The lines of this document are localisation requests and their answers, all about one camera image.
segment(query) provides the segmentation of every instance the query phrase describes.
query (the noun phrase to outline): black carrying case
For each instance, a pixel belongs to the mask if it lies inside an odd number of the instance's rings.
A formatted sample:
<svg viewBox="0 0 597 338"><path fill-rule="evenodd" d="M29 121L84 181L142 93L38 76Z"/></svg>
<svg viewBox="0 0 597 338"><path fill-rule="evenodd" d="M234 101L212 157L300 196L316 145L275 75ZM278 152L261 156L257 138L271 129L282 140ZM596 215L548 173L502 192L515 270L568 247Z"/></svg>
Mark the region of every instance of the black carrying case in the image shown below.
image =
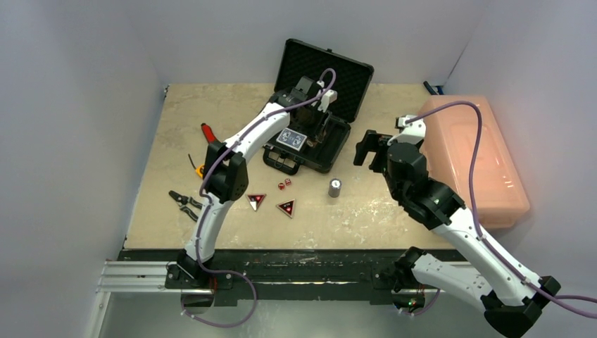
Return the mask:
<svg viewBox="0 0 597 338"><path fill-rule="evenodd" d="M333 68L337 77L333 90L338 92L338 99L329 105L332 117L328 120L323 143L313 147L304 146L300 151L276 141L278 134L264 146L263 161L288 175L294 175L301 165L305 165L320 173L328 173L348 135L350 123L357 115L365 93L373 76L373 67L344 56L306 44L297 39L288 39L284 48L282 62L274 86L274 92L294 87L303 76L318 80L326 68ZM324 79L329 83L331 75ZM300 125L288 126L289 129L301 132Z"/></svg>

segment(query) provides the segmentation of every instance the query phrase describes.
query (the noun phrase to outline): red screwdriver handle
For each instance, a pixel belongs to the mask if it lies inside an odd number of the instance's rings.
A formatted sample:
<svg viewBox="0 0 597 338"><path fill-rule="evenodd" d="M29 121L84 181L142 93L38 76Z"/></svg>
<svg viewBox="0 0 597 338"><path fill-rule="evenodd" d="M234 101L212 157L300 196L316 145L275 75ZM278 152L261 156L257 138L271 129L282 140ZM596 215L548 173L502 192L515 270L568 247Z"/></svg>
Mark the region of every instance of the red screwdriver handle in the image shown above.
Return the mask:
<svg viewBox="0 0 597 338"><path fill-rule="evenodd" d="M211 127L208 126L206 123L201 123L201 130L203 131L203 135L205 135L208 143L211 143L211 142L214 142L215 140L217 140L215 138L215 135L213 134Z"/></svg>

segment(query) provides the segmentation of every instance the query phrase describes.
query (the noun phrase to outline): open case lid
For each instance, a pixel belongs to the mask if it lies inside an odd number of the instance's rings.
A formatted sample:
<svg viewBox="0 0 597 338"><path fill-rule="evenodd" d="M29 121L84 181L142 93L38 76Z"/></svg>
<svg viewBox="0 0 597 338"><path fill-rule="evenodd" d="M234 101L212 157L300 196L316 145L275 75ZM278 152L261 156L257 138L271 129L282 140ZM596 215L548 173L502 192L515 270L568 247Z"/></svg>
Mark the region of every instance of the open case lid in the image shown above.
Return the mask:
<svg viewBox="0 0 597 338"><path fill-rule="evenodd" d="M332 89L338 92L338 99L329 109L333 116L351 123L358 115L373 76L371 65L332 53L331 49L325 50L297 39L288 39L274 91L294 87L303 76L319 80L326 68L336 71L336 83ZM332 76L328 74L324 81L327 84L331 79Z"/></svg>

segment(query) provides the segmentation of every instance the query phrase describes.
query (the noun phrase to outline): cable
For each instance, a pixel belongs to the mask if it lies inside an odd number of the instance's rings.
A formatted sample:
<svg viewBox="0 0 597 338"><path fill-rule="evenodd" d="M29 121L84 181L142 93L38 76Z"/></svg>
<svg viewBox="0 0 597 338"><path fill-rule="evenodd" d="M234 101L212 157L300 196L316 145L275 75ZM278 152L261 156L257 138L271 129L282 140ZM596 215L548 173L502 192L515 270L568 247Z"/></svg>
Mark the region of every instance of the cable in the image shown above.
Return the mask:
<svg viewBox="0 0 597 338"><path fill-rule="evenodd" d="M191 319L197 320L203 324L207 324L213 327L236 327L239 326L243 323L245 323L247 320L249 320L249 318L253 315L253 313L255 312L255 308L257 307L257 290L255 290L255 285L253 285L253 283L251 282L251 280L241 274L238 273L237 271L232 271L232 270L211 270L209 268L207 268L203 262L201 262L201 256L199 253L199 237L201 235L201 228L203 228L203 224L205 223L205 219L206 216L209 213L209 209L213 206L213 200L211 198L211 196L209 196L207 193L203 193L204 189L207 186L207 182L209 182L209 179L211 178L211 175L213 174L213 171L220 165L220 163L222 163L224 161L224 158L226 158L226 156L228 156L232 150L234 148L236 148L237 146L239 146L242 143L242 140L245 138L246 135L248 135L253 129L255 129L255 127L257 127L260 123L262 123L263 121L267 120L268 118L271 118L274 115L280 114L280 113L286 113L287 111L291 111L293 109L297 109L299 107L302 106L307 106L309 104L312 104L313 102L321 99L321 97L332 88L332 86L334 86L334 83L336 82L336 71L328 68L326 70L323 71L323 73L320 76L320 79L322 79L327 73L331 73L332 74L332 80L329 82L329 85L327 87L325 87L318 95L316 95L315 97L313 97L312 99L309 99L307 101L301 102L299 104L294 104L292 106L286 107L286 108L282 108L282 109L278 109L276 111L273 111L271 113L266 114L264 117L262 117L261 119L257 120L255 123L253 123L252 125L250 125L248 128L246 128L245 132L238 138L238 140L233 143L232 145L228 146L228 149L226 149L226 151L224 151L224 153L222 155L220 155L220 157L218 157L218 159L215 160L215 162L211 165L211 167L209 168L208 172L205 174L204 178L203 178L203 183L201 183L201 187L199 188L199 195L201 197L205 197L207 200L209 200L208 204L204 204L204 210L201 213L201 219L199 220L199 226L197 227L197 233L196 233L196 239L195 239L195 254L197 255L197 263L199 264L199 267L206 273L210 273L212 275L215 274L223 274L223 273L229 273L231 275L235 275L237 277L242 278L245 282L247 282L247 284L249 284L249 287L251 288L251 291L253 292L253 306L251 307L251 310L249 311L249 313L247 313L247 315L244 316L244 318L242 318L241 320L239 320L238 322L235 323L230 323L230 324L220 324L220 323L214 323L211 322L209 320L205 320L203 318L197 317L191 313L189 313L189 311L186 310L186 308L184 307L184 302L183 299L181 298L180 300L180 305L182 307L182 314L189 316Z"/></svg>
<svg viewBox="0 0 597 338"><path fill-rule="evenodd" d="M415 121L426 118L427 116L433 115L439 111L442 111L446 108L459 106L459 105L469 106L469 107L473 108L475 110L475 113L477 114L477 137L475 139L475 147L472 150L472 159L470 161L470 169L469 169L469 173L468 173L468 186L469 186L470 203L471 203L471 209L472 209L472 221L475 225L475 232L477 233L477 236L481 239L483 244L485 244L487 249L490 250L492 252L492 254L503 265L508 267L508 269L510 271L512 271L512 273L514 273L516 275L516 277L520 278L520 280L522 281L523 284L527 285L528 287L530 287L531 289L533 289L535 292L539 293L543 297L547 298L549 301L552 301L553 303L558 304L559 306L561 306L562 308L565 308L566 310L568 310L570 312L576 313L577 315L582 315L583 317L597 319L597 313L583 311L581 309L575 308L575 307L570 306L570 305L564 303L563 301L561 301L561 299L576 299L576 300L580 300L580 301L590 301L592 303L597 303L597 299L593 299L593 298L587 297L587 296L577 296L577 295L565 295L565 296L560 296L560 297L551 296L550 294L548 294L547 292L542 290L540 287L537 287L536 285L532 284L530 282L530 279L527 278L527 276L523 275L515 266L510 264L510 262L508 262L508 260L504 256L502 256L496 250L496 248L494 248L493 245L491 245L491 243L487 240L487 238L483 234L483 232L481 230L481 225L479 224L479 213L477 211L477 202L475 201L475 192L474 192L474 189L472 186L472 181L473 181L472 178L473 178L473 174L475 171L475 162L477 161L477 153L479 152L479 143L481 142L481 131L482 131L482 127L483 127L481 111L479 110L479 107L477 107L477 105L475 105L474 103L469 102L469 101L454 101L454 102L450 102L449 104L444 104L443 106L439 106L435 109L432 109L422 115L417 116L416 118L411 118L410 120L406 121L406 123L407 124L413 123Z"/></svg>

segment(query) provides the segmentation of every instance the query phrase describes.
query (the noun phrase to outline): pliers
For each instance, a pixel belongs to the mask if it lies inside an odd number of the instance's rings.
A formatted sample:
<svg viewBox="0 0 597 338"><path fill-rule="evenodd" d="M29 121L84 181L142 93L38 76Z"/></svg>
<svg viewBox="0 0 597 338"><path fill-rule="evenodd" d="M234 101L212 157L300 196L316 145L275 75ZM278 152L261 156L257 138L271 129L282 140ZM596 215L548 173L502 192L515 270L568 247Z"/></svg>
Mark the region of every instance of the pliers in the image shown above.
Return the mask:
<svg viewBox="0 0 597 338"><path fill-rule="evenodd" d="M174 190L170 190L168 192L168 194L170 195L170 197L172 197L176 203L178 204L178 208L183 212L186 213L187 215L189 215L189 217L194 220L195 222L199 219L199 217L197 217L197 214L195 214L193 212L193 210L191 210L187 204L191 204L192 206L194 206L195 208L201 210L203 208L203 204L199 203L198 201L195 201L192 197L190 196L182 196L181 194L175 192Z"/></svg>

